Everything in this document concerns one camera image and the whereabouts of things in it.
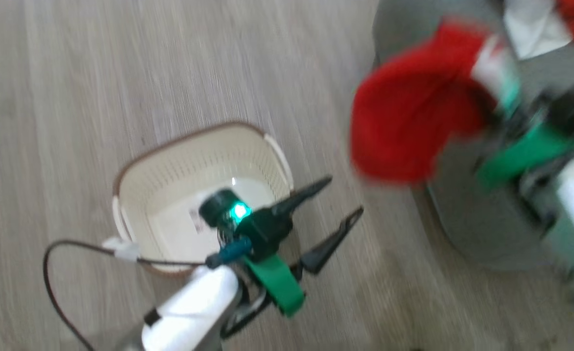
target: cable connector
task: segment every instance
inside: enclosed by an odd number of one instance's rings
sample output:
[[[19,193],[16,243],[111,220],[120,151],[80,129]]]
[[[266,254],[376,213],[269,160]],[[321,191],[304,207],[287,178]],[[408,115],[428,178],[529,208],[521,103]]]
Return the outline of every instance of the cable connector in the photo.
[[[139,245],[136,242],[111,237],[102,243],[102,247],[113,250],[113,256],[121,260],[137,262],[139,258]]]

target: wooden floor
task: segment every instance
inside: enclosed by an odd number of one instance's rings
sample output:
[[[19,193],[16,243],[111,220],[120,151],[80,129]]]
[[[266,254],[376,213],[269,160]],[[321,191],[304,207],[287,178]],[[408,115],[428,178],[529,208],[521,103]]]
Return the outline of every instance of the wooden floor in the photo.
[[[296,216],[295,253],[363,220],[303,311],[267,311],[233,350],[574,350],[548,271],[490,273],[445,241],[421,192],[352,171],[351,99],[374,58],[377,0],[0,0],[0,350],[79,349],[45,295],[48,242],[115,235],[118,171],[227,120],[273,134],[296,185],[335,175]],[[62,306],[99,348],[182,284],[67,250]]]

